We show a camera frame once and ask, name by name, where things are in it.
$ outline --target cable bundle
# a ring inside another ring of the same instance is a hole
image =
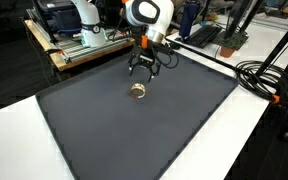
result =
[[[260,61],[243,61],[237,64],[235,73],[239,84],[273,104],[288,107],[288,73],[280,67],[271,65],[261,76],[256,76],[255,73],[261,65]],[[271,82],[273,89],[270,90],[264,82]]]

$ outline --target black mat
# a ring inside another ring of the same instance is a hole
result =
[[[181,55],[175,69],[129,76],[128,57],[37,94],[76,179],[158,179],[237,81]],[[129,90],[143,83],[147,94]]]

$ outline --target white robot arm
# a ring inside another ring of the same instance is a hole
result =
[[[82,20],[82,44],[86,47],[99,47],[106,43],[104,29],[100,25],[98,10],[86,0],[71,0]]]
[[[145,35],[155,43],[161,43],[169,27],[174,5],[171,0],[122,0],[125,18],[132,26],[147,25]]]

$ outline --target floor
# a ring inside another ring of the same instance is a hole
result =
[[[39,56],[41,48],[34,42],[32,46],[23,28],[1,31],[8,39],[0,38],[0,108],[59,83],[46,57]],[[284,116],[276,107],[268,109],[225,179],[288,179],[288,142],[280,138],[288,130],[288,116]]]

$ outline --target white tabletop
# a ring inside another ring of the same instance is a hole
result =
[[[250,39],[232,58],[264,60],[285,32],[261,26],[249,28]],[[217,46],[201,50],[214,55]],[[180,53],[224,74],[234,72],[184,49]],[[288,50],[278,60],[286,67]],[[247,141],[268,102],[238,87],[220,105],[161,179],[222,180]],[[37,105],[30,97],[0,110],[0,180],[73,179]]]

